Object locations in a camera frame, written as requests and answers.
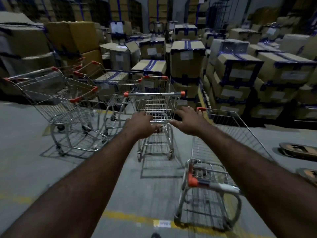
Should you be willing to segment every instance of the barcode label on floor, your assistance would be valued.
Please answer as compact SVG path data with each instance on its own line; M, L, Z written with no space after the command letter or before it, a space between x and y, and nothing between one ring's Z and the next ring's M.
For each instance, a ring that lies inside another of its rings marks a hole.
M171 228L170 220L153 220L154 227Z

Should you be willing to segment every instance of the gray floor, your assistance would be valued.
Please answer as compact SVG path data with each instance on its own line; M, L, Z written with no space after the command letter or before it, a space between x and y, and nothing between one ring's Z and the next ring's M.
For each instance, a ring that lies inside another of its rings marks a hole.
M72 156L60 157L50 135L47 121L34 107L15 103L0 103L0 233L4 231L42 192L71 171L88 154L72 151ZM316 146L316 132L283 129L274 126L251 128L273 158L285 168L309 167L317 163L284 157L276 152L280 142L294 142ZM209 228L214 218L183 212L182 221L189 228L155 227L157 220L173 220L180 195L183 167L190 158L192 137L174 129L175 159L167 155L148 155L139 163L135 146L122 169L116 188L93 234L93 237L150 237L158 232L165 237L274 237L245 198L240 219L232 232L221 233ZM211 208L213 195L193 190L191 196L203 202L203 208L217 215ZM225 197L229 213L236 202Z

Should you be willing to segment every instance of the metal shopping cart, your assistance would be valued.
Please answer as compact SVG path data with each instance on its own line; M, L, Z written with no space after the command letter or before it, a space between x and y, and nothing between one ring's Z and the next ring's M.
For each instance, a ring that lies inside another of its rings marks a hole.
M82 71L90 69L89 74ZM124 93L140 92L140 81L143 72L108 70L95 61L74 72L81 82L86 82L98 87L98 99L106 106L104 115L104 134L108 135L109 129L122 128L126 119L121 119L121 114L132 115L136 111L136 104L140 97L124 97Z
M184 96L185 92L175 92L173 85L166 76L144 76L141 79L141 92L125 92L125 97L134 97L137 100L137 110L144 111L153 116L152 123L161 123L160 131L150 136L143 146L169 146L168 159L171 160L174 153L173 130L168 120L173 119L177 100ZM166 141L156 138L164 133ZM142 159L141 141L138 141L138 161Z
M263 145L235 112L207 108L197 109L206 112L208 118L213 120L217 128L232 136L238 142L259 152L267 159L273 160ZM182 191L177 210L174 214L175 222L181 221L186 195L192 188L207 189L216 192L217 203L220 204L222 214L223 229L232 229L241 213L242 202L239 196L242 195L242 193L213 151L196 136L193 137L191 158L185 165L181 186ZM233 195L237 199L236 212L232 218L229 218L224 194ZM206 212L200 214L212 216Z
M99 118L98 104L90 102L96 96L97 87L66 78L55 67L6 80L13 82L51 124L50 133L60 155L71 149L97 151L107 139L92 125L93 119ZM55 127L65 132L66 144L57 141Z

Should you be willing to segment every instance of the person's right arm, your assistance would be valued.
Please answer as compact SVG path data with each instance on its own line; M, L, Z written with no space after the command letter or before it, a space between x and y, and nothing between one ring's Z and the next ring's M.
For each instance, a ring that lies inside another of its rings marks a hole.
M317 188L209 124L201 111L176 111L170 120L200 137L217 155L244 196L277 237L317 237Z

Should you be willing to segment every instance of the person's left hand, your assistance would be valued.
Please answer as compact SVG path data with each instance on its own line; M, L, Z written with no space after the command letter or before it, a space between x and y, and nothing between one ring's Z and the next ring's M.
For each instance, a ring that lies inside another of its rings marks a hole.
M152 115L146 115L145 112L136 112L132 118L126 119L124 129L129 130L137 139L145 139L153 134L161 125L152 124Z

